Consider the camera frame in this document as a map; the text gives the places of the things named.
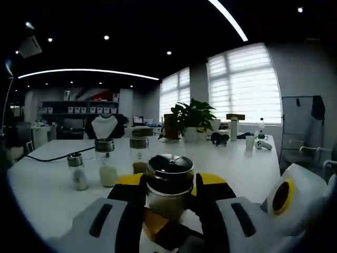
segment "glass jar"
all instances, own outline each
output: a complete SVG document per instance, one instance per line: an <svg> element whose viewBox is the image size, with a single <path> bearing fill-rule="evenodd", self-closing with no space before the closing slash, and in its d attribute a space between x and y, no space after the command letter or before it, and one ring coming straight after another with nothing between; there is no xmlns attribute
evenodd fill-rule
<svg viewBox="0 0 337 253"><path fill-rule="evenodd" d="M77 191L88 189L88 183L84 174L83 158L80 153L71 153L67 156L68 166L72 169L73 182Z"/></svg>
<svg viewBox="0 0 337 253"><path fill-rule="evenodd" d="M186 157L161 154L148 160L148 207L169 220L179 221L193 189L193 162Z"/></svg>
<svg viewBox="0 0 337 253"><path fill-rule="evenodd" d="M133 173L145 173L149 157L148 137L130 137Z"/></svg>
<svg viewBox="0 0 337 253"><path fill-rule="evenodd" d="M96 161L100 170L101 184L104 187L113 187L118 180L117 168L114 161L114 140L95 140Z"/></svg>

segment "black ceiling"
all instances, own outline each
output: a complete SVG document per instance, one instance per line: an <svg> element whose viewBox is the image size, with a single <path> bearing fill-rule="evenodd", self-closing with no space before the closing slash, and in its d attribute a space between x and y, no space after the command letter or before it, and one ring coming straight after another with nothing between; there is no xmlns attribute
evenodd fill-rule
<svg viewBox="0 0 337 253"><path fill-rule="evenodd" d="M220 1L248 37L243 42L207 0L43 1L11 3L6 59L14 76L36 71L89 68L162 79L225 50L254 42L329 40L332 13L325 1ZM303 13L297 8L303 6ZM31 22L34 30L25 27ZM34 34L42 53L16 55ZM62 72L15 80L14 89L73 85L146 90L158 81L107 73Z"/></svg>

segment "whiteboard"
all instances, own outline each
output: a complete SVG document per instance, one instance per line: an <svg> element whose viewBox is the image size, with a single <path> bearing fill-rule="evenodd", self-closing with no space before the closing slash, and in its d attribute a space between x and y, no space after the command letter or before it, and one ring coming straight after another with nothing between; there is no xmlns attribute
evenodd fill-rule
<svg viewBox="0 0 337 253"><path fill-rule="evenodd" d="M304 134L311 118L312 96L283 97L283 133Z"/></svg>

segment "black cable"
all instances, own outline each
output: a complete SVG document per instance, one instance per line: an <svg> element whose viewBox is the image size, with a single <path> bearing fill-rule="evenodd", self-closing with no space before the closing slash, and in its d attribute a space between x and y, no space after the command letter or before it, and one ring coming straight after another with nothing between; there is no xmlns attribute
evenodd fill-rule
<svg viewBox="0 0 337 253"><path fill-rule="evenodd" d="M80 152L84 152L84 151L87 151L87 150L90 150L90 149L94 149L95 147L91 147L91 148L87 148L87 149L83 149L83 150L79 150L79 151L75 151L75 152L72 152L72 153L80 153ZM52 162L52 161L55 161L55 160L59 160L59 159L62 159L62 158L66 158L69 154L66 154L66 155L63 155L61 157L56 157L56 158L53 158L53 159L49 159L49 160L42 160L42 159L39 159L39 158L35 158L35 157L31 157L30 155L26 155L26 157L29 157L29 158L32 158L36 161L39 161L39 162Z"/></svg>

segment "metal jar lid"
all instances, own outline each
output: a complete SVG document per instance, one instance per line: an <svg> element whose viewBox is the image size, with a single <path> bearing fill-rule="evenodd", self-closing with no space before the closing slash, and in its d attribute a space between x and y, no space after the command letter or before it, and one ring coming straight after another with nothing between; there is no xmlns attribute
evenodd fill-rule
<svg viewBox="0 0 337 253"><path fill-rule="evenodd" d="M148 160L146 182L163 194L184 194L193 187L193 162L187 157L160 154Z"/></svg>
<svg viewBox="0 0 337 253"><path fill-rule="evenodd" d="M81 153L71 153L67 156L68 165L70 167L78 167L83 165L83 158Z"/></svg>
<svg viewBox="0 0 337 253"><path fill-rule="evenodd" d="M148 148L148 137L131 137L130 148L146 149Z"/></svg>
<svg viewBox="0 0 337 253"><path fill-rule="evenodd" d="M115 150L113 139L96 139L95 151L97 152L111 152Z"/></svg>

